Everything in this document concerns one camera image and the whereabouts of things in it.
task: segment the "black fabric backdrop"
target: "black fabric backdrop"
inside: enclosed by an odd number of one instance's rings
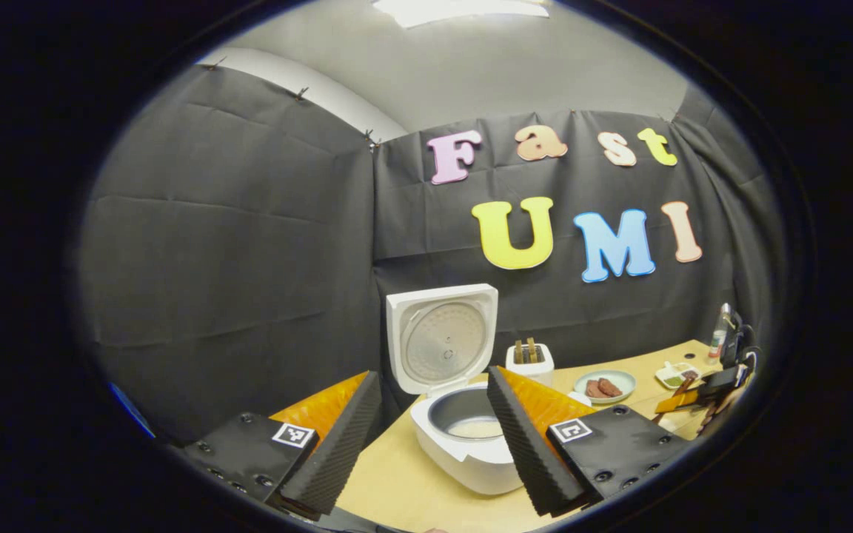
[[[518,129],[551,126],[562,158],[522,161]],[[637,132],[669,141],[660,165]],[[469,178],[439,186],[426,142],[483,134]],[[617,132],[637,165],[603,156]],[[382,372],[387,424],[413,396],[389,370],[386,294],[488,283],[500,291],[493,363],[517,338],[548,344],[559,367],[631,357],[697,338],[737,304],[763,340],[784,279],[784,227],[769,178],[720,111],[691,89],[673,122],[620,113],[480,118],[369,151],[364,135],[308,101],[241,72],[196,67],[157,95],[119,139],[89,200],[81,282],[108,375],[171,438],[228,416],[273,412],[367,369]],[[478,203],[512,203],[512,245],[532,243],[518,202],[548,196],[555,249],[503,270],[481,250]],[[678,263],[660,206],[689,205],[700,260]],[[656,270],[585,284],[572,223],[647,214]]]

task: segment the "bottle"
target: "bottle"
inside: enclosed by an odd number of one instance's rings
[[[720,307],[720,316],[717,317],[717,325],[713,331],[713,342],[710,343],[710,352],[706,356],[708,366],[714,366],[720,362],[720,355],[722,355],[722,349],[726,344],[726,335],[729,333],[731,311],[729,304],[722,304]]]

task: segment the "wooden table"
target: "wooden table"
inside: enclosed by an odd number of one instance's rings
[[[705,366],[708,351],[708,346],[700,341],[687,341],[626,360],[556,369],[552,387],[560,392],[571,392],[576,379],[595,370],[630,372],[637,379],[634,392],[619,404],[595,405],[595,408],[627,405],[653,418],[657,404],[673,395],[673,391],[657,381],[654,372],[663,367],[664,361],[670,361],[672,364],[689,362],[700,369],[702,375],[709,374],[717,367]],[[697,357],[685,360],[683,355],[687,353]],[[477,375],[472,382],[487,378],[487,374]],[[664,421],[676,425],[677,435],[693,439],[704,415],[705,409],[671,412]],[[484,496],[464,488],[420,448],[409,409],[361,453],[338,499],[338,506],[384,526],[414,533],[432,527],[448,533],[518,533],[568,516],[539,517],[532,509],[524,486],[498,496]]]

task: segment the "sausage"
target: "sausage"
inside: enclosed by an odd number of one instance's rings
[[[607,395],[607,398],[619,397],[623,392],[605,378],[598,379],[598,388]]]
[[[592,398],[610,398],[598,388],[598,382],[595,379],[588,380],[588,386],[585,388],[585,394]]]

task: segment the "letter u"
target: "letter u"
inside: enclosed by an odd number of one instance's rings
[[[483,253],[489,263],[500,269],[531,269],[545,262],[552,255],[552,219],[549,209],[552,199],[544,196],[525,198],[518,204],[532,217],[534,242],[527,249],[514,249],[509,239],[509,224],[506,216],[512,211],[509,202],[486,202],[478,204],[472,213],[480,221],[480,237]]]

